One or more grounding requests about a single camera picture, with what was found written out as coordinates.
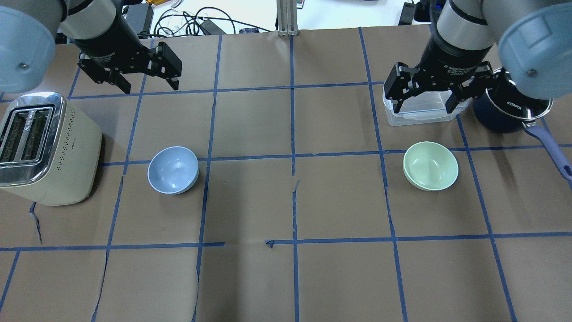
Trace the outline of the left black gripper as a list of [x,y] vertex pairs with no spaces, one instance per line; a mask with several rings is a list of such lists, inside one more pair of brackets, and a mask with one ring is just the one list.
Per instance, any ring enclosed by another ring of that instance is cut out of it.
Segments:
[[122,73],[145,73],[164,79],[179,90],[182,61],[166,42],[154,48],[141,43],[125,20],[114,20],[102,35],[92,39],[72,38],[81,51],[78,67],[95,83],[107,82],[130,94],[131,84]]

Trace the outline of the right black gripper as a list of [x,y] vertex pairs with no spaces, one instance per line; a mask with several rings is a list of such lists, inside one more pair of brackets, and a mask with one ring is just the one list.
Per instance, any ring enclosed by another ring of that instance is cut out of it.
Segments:
[[[427,47],[416,68],[397,62],[384,83],[384,97],[392,103],[394,113],[399,113],[403,103],[422,93],[421,87],[430,90],[447,90],[451,94],[446,101],[446,112],[469,98],[479,98],[498,82],[498,76],[490,63],[481,63],[485,49],[466,50],[455,47],[439,35],[431,35]],[[462,82],[472,76],[468,85]]]

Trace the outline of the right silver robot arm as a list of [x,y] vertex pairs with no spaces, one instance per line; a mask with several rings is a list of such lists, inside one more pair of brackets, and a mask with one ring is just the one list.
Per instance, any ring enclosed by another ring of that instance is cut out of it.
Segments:
[[448,0],[421,60],[413,68],[396,63],[384,97],[399,113],[411,97],[450,91],[445,108],[451,114],[492,83],[484,59],[493,46],[522,94],[544,100],[570,94],[571,13],[569,0]]

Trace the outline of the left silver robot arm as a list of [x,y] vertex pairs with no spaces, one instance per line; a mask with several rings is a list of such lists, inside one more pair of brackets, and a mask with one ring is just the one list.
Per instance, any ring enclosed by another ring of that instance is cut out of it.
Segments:
[[3,0],[0,4],[0,88],[35,89],[55,57],[61,31],[80,49],[78,67],[95,83],[129,94],[125,75],[142,73],[179,89],[182,61],[167,43],[143,45],[122,16],[123,0]]

